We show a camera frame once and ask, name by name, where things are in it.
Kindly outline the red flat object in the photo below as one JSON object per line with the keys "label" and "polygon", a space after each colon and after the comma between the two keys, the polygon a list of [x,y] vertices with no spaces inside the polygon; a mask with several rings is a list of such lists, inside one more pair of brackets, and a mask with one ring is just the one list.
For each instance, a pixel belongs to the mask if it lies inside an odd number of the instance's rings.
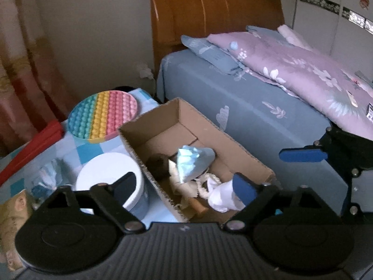
{"label": "red flat object", "polygon": [[64,128],[58,120],[53,120],[37,133],[28,144],[23,147],[10,163],[1,171],[1,185],[3,185],[14,173],[37,157],[43,151],[60,141],[65,135]]}

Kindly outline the blue ribbon bundle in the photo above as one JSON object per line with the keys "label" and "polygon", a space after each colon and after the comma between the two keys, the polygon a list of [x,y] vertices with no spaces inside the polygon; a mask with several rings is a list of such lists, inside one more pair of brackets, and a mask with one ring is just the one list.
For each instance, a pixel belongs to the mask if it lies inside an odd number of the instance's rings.
{"label": "blue ribbon bundle", "polygon": [[30,191],[36,201],[43,202],[64,185],[69,185],[65,167],[59,159],[53,159],[38,170]]}

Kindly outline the gold and white box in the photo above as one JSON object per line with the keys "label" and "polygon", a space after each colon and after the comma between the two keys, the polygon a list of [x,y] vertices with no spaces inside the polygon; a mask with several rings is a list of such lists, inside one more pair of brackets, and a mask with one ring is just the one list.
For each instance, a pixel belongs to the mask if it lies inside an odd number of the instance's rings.
{"label": "gold and white box", "polygon": [[21,190],[1,204],[1,255],[10,271],[23,267],[15,247],[15,236],[32,215],[33,197],[27,190]]}

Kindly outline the cream fabric bow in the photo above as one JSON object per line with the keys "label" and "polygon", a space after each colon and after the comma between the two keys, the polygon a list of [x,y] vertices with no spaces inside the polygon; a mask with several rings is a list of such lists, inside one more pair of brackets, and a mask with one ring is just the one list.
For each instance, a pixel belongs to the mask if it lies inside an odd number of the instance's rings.
{"label": "cream fabric bow", "polygon": [[182,204],[181,205],[188,205],[187,198],[197,198],[198,197],[198,191],[197,191],[197,184],[194,182],[187,182],[182,183],[180,181],[178,169],[176,166],[176,163],[172,160],[169,160],[169,183],[171,186],[171,189],[175,195],[180,195],[182,198]]}

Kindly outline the pink striped curtain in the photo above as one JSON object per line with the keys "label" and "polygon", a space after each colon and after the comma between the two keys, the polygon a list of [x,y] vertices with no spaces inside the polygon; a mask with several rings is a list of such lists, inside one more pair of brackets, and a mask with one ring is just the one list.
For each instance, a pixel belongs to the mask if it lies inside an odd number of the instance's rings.
{"label": "pink striped curtain", "polygon": [[1,156],[77,102],[58,70],[36,0],[1,0]]}

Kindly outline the clear jar white lid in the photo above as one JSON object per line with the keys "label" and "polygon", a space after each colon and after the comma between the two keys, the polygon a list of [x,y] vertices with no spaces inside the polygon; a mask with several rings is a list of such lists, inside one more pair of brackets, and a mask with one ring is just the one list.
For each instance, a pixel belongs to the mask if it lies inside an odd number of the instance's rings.
{"label": "clear jar white lid", "polygon": [[129,155],[111,152],[93,158],[80,171],[75,189],[89,190],[98,183],[110,185],[129,172],[136,180],[124,191],[126,202],[123,207],[142,220],[149,210],[149,193],[140,166]]}

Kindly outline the cream hair scrunchie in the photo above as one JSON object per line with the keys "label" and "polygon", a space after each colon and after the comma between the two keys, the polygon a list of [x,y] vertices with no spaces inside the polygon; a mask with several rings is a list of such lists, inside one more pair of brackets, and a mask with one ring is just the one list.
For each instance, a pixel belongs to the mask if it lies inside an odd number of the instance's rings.
{"label": "cream hair scrunchie", "polygon": [[199,197],[207,200],[212,192],[222,183],[221,180],[212,173],[204,173],[195,179]]}

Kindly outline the white sock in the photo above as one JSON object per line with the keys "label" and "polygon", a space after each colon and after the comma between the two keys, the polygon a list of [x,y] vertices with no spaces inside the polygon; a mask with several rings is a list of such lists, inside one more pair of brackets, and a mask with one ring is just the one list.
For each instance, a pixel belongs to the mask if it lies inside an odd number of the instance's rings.
{"label": "white sock", "polygon": [[245,208],[243,202],[233,191],[233,181],[217,183],[212,179],[207,181],[208,204],[214,210],[225,213],[229,210],[241,211]]}

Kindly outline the pink floral quilt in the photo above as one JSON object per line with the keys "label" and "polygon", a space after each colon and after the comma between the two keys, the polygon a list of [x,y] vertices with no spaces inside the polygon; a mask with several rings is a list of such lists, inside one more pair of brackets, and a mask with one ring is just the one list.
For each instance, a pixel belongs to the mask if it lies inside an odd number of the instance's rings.
{"label": "pink floral quilt", "polygon": [[348,133],[372,139],[372,88],[329,56],[257,30],[207,40],[310,104]]}

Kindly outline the light blue face mask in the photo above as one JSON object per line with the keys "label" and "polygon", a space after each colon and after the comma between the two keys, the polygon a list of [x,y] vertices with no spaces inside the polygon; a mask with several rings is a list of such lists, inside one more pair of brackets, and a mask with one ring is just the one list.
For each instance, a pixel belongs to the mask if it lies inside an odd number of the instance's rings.
{"label": "light blue face mask", "polygon": [[216,154],[209,147],[184,145],[178,149],[176,166],[180,181],[187,183],[202,175],[214,162]]}

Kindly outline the wooden bed headboard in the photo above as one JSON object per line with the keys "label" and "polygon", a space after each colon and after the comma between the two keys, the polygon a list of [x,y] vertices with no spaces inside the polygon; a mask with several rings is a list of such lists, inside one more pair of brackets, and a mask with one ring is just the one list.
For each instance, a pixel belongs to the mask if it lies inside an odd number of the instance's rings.
{"label": "wooden bed headboard", "polygon": [[150,0],[154,67],[184,47],[181,36],[244,31],[254,25],[275,30],[284,24],[281,0]]}

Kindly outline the dark brown hair scrunchie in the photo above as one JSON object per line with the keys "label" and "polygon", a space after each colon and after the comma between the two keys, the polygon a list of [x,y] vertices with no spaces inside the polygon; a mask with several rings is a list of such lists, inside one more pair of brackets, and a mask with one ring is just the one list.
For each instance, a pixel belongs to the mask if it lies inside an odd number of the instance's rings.
{"label": "dark brown hair scrunchie", "polygon": [[145,163],[149,173],[158,182],[169,179],[169,158],[164,154],[154,154]]}

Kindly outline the brown cardboard box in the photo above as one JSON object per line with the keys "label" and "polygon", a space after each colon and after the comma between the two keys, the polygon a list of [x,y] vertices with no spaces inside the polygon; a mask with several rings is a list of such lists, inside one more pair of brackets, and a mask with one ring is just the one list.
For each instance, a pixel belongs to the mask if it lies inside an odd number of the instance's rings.
{"label": "brown cardboard box", "polygon": [[119,129],[126,149],[180,222],[225,223],[242,207],[235,173],[256,184],[274,172],[183,99],[173,99]]}

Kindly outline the rainbow pop-it silicone mat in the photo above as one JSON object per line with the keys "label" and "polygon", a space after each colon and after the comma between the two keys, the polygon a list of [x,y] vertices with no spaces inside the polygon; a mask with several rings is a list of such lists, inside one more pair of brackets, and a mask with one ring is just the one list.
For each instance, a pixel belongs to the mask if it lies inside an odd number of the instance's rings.
{"label": "rainbow pop-it silicone mat", "polygon": [[79,102],[68,117],[68,131],[79,140],[101,143],[117,136],[118,128],[136,118],[138,103],[133,95],[107,90]]}

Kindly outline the blue floral bed sheet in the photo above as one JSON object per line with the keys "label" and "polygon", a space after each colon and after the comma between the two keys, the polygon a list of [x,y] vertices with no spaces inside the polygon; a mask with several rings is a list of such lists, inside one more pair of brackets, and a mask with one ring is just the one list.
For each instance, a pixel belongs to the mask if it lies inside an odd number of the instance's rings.
{"label": "blue floral bed sheet", "polygon": [[329,120],[310,105],[248,73],[225,75],[191,50],[174,52],[160,63],[157,97],[182,98],[271,168],[280,185],[307,185],[339,214],[346,183],[326,162],[283,162],[281,149],[313,144]]}

